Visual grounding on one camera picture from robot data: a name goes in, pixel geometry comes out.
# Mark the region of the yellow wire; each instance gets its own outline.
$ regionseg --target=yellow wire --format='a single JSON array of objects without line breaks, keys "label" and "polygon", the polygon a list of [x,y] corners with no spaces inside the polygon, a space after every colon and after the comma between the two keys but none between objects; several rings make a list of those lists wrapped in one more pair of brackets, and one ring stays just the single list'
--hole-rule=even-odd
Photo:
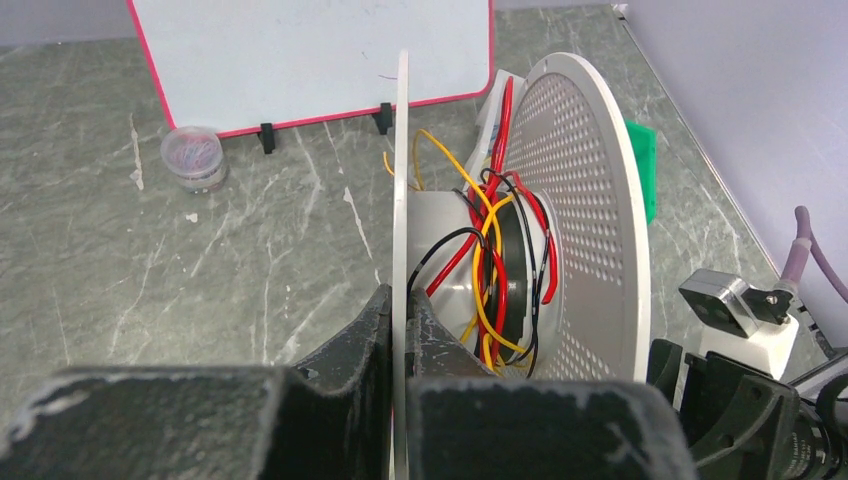
[{"label": "yellow wire", "polygon": [[[504,198],[503,200],[496,203],[489,210],[489,215],[486,217],[486,221],[483,222],[482,230],[480,230],[483,233],[484,236],[486,235],[486,232],[489,231],[489,227],[492,226],[492,222],[496,221],[495,218],[496,218],[497,211],[500,210],[501,207],[503,207],[507,203],[511,202],[512,199],[513,199],[513,196],[509,195],[506,198]],[[486,328],[486,330],[489,332],[489,335],[491,335],[495,340],[497,340],[498,342],[500,342],[502,345],[509,348],[510,350],[514,350],[518,353],[524,353],[526,351],[524,348],[521,348],[518,345],[516,345],[516,344],[510,342],[509,340],[503,338],[502,336],[500,336],[500,334],[498,334],[498,332],[496,332],[495,329],[492,328],[492,325],[489,323],[489,319],[486,318],[486,311],[485,311],[486,309],[483,307],[483,295],[481,295],[480,285],[477,283],[477,280],[478,280],[477,269],[473,267],[474,265],[477,265],[477,262],[480,261],[480,252],[481,251],[482,250],[480,249],[480,243],[478,242],[477,247],[474,249],[474,259],[471,261],[471,265],[472,265],[472,267],[471,267],[471,287],[474,289],[474,301],[477,304],[477,318],[480,320],[480,323],[482,323],[483,326]]]},{"label": "yellow wire", "polygon": [[492,363],[492,354],[489,351],[489,342],[492,340],[492,337],[489,334],[483,335],[483,358],[486,360],[486,366],[489,367],[489,370],[495,371],[495,365]]},{"label": "yellow wire", "polygon": [[483,205],[486,205],[486,209],[487,209],[488,211],[490,211],[490,212],[491,212],[491,210],[492,210],[492,203],[491,203],[491,202],[489,202],[489,199],[488,199],[488,198],[486,198],[486,195],[483,193],[483,191],[482,191],[482,190],[480,190],[480,187],[477,185],[477,182],[475,182],[475,181],[474,181],[474,179],[473,179],[473,178],[471,178],[471,175],[469,175],[469,174],[468,174],[468,172],[466,172],[466,171],[465,171],[465,169],[464,169],[464,168],[462,168],[462,165],[461,165],[461,164],[460,164],[460,163],[456,160],[456,157],[454,157],[454,156],[453,156],[453,154],[452,154],[452,153],[450,153],[450,150],[448,150],[448,149],[447,149],[447,147],[445,147],[444,145],[442,145],[442,142],[440,142],[440,141],[436,140],[436,137],[434,137],[434,136],[433,136],[430,132],[428,132],[427,130],[424,130],[423,128],[421,128],[421,129],[419,129],[417,132],[415,132],[415,136],[416,136],[416,137],[418,137],[418,135],[419,135],[419,134],[420,134],[420,135],[424,135],[425,137],[427,137],[427,139],[428,139],[428,140],[430,140],[431,142],[433,142],[433,145],[435,145],[435,146],[436,146],[439,150],[441,150],[441,151],[442,151],[442,153],[444,153],[444,154],[445,154],[445,156],[446,156],[446,157],[448,157],[448,160],[450,160],[450,161],[451,161],[451,163],[453,164],[454,168],[456,168],[456,169],[457,169],[457,171],[459,172],[459,174],[460,174],[460,175],[462,175],[462,178],[464,178],[464,179],[465,179],[465,181],[466,181],[466,182],[468,182],[468,185],[470,185],[470,186],[471,186],[471,188],[472,188],[472,189],[474,189],[474,193],[476,193],[476,194],[477,194],[477,196],[478,196],[478,197],[480,197],[480,199],[483,201]]},{"label": "yellow wire", "polygon": [[[389,166],[389,154],[383,152],[383,166],[386,167],[386,171],[389,172],[389,175],[395,176],[395,172],[392,171],[392,167]],[[415,190],[416,192],[420,192],[422,189],[416,187],[415,185],[409,184],[409,188]]]},{"label": "yellow wire", "polygon": [[471,332],[474,331],[474,327],[477,325],[477,314],[475,313],[471,317],[471,321],[468,322],[468,326],[465,327],[465,331],[462,332],[462,336],[459,337],[459,343],[465,343],[468,340],[468,337],[471,335]]},{"label": "yellow wire", "polygon": [[[436,148],[441,150],[442,153],[446,157],[448,157],[448,160],[450,160],[450,162],[453,164],[453,167],[456,169],[456,171],[458,171],[459,174],[462,175],[462,178],[465,179],[466,182],[468,182],[468,185],[471,186],[471,188],[474,190],[474,193],[476,193],[477,196],[480,197],[480,199],[483,201],[483,204],[486,206],[486,210],[489,212],[488,218],[491,219],[489,221],[492,222],[492,226],[495,229],[495,250],[498,252],[498,255],[500,255],[503,252],[503,245],[502,245],[502,242],[501,242],[501,225],[500,225],[500,223],[498,223],[497,216],[492,215],[492,208],[494,208],[494,207],[492,207],[492,203],[489,201],[488,197],[486,197],[486,194],[483,193],[483,190],[480,189],[480,187],[477,185],[477,182],[475,182],[474,179],[471,178],[471,175],[469,175],[468,172],[465,171],[465,169],[462,167],[462,164],[460,164],[456,160],[456,157],[454,157],[453,154],[450,153],[450,150],[448,150],[447,147],[445,147],[442,144],[442,142],[438,141],[436,139],[436,137],[433,136],[433,134],[431,134],[427,130],[424,130],[423,128],[420,128],[420,129],[418,129],[417,132],[415,132],[415,138],[418,138],[419,135],[424,135],[425,137],[427,137],[428,140],[433,142],[433,145],[435,145]],[[498,278],[498,275],[497,275],[497,272],[496,272],[495,274],[492,275],[492,283],[494,283],[497,278]]]},{"label": "yellow wire", "polygon": [[415,137],[412,139],[412,165],[415,167],[415,181],[418,182],[418,187],[424,190],[424,179],[421,178],[421,165],[418,162],[418,137],[421,136],[421,130],[415,132]]}]

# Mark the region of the white wall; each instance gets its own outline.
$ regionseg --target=white wall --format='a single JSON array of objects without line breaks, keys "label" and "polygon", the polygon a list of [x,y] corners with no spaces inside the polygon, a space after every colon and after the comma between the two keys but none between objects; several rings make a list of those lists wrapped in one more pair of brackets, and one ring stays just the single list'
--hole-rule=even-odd
[{"label": "white wall", "polygon": [[[506,10],[590,3],[607,2],[495,0],[495,8]],[[0,46],[132,36],[135,36],[135,29],[127,13],[126,0],[0,0]]]},{"label": "white wall", "polygon": [[[805,204],[848,278],[848,2],[640,0],[626,18],[778,268]],[[848,346],[848,305],[812,259],[801,294]]]}]

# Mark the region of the marble countertop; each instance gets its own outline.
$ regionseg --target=marble countertop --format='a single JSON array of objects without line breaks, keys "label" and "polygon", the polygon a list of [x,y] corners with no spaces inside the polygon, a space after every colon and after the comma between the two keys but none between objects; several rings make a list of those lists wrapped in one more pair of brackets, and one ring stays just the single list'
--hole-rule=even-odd
[{"label": "marble countertop", "polygon": [[[577,53],[658,131],[652,334],[693,348],[677,286],[699,267],[771,285],[760,248],[609,7],[496,20],[498,68]],[[159,159],[167,127],[136,40],[0,50],[0,79],[0,423],[68,365],[291,362],[389,280],[392,137],[370,117],[280,131],[268,156],[252,135],[225,140],[224,188],[189,195]],[[467,157],[481,104],[413,109],[410,129]],[[422,154],[428,188],[461,185]],[[802,329],[787,376],[823,360]]]}]

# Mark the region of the perforated mesh grille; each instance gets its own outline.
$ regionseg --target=perforated mesh grille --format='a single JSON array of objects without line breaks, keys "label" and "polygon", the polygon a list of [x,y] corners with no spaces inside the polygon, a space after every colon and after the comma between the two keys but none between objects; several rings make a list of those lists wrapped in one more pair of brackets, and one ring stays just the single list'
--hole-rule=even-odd
[{"label": "perforated mesh grille", "polygon": [[[613,306],[610,311],[610,305],[602,305],[621,303],[624,259],[615,180],[600,128],[580,90],[556,73],[541,76],[527,90],[513,121],[505,167],[518,171],[531,190],[547,194],[560,239],[564,320],[552,344],[556,351],[547,355],[534,377],[615,377],[616,369],[607,361],[615,365],[620,359],[609,359],[608,353],[604,358],[599,351],[603,349],[596,348],[597,342],[593,344],[596,339],[582,338],[580,332],[585,329],[572,325],[597,322],[589,327],[614,329],[623,317],[621,308]],[[575,292],[576,285],[582,287],[579,292]],[[585,292],[597,296],[587,298]],[[597,316],[575,318],[569,314],[575,310],[582,314],[597,311]],[[605,333],[609,335],[605,341],[615,342],[616,334]],[[507,376],[524,373],[512,369]]]}]

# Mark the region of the plastic container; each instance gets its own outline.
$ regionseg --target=plastic container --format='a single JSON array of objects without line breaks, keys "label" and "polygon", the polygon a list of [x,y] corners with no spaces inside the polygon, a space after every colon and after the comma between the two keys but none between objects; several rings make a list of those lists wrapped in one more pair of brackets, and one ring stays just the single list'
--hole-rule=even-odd
[{"label": "plastic container", "polygon": [[224,150],[215,132],[202,127],[180,127],[165,136],[162,160],[191,193],[214,192],[227,178]]}]

